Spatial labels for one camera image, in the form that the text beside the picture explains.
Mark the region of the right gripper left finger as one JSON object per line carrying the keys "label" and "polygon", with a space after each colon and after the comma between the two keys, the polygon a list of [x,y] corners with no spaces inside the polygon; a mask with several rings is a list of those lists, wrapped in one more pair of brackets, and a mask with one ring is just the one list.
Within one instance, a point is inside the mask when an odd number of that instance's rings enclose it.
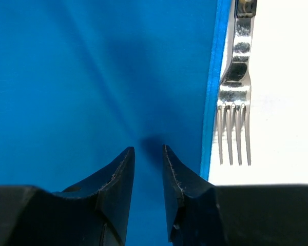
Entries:
{"label": "right gripper left finger", "polygon": [[124,245],[135,153],[61,192],[0,186],[0,245]]}

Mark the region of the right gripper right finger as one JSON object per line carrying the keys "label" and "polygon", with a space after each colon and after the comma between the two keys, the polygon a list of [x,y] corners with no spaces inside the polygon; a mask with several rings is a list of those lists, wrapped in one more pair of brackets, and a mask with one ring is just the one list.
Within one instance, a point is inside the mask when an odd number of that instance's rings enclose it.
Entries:
{"label": "right gripper right finger", "polygon": [[215,186],[163,146],[173,245],[308,245],[308,184]]}

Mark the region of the blue cloth napkin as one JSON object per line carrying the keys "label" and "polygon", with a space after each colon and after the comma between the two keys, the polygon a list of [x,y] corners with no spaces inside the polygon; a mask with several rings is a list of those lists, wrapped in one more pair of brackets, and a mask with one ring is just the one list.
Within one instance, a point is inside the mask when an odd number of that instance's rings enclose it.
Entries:
{"label": "blue cloth napkin", "polygon": [[0,185],[136,152],[127,245],[168,245],[162,146],[207,174],[230,1],[0,1]]}

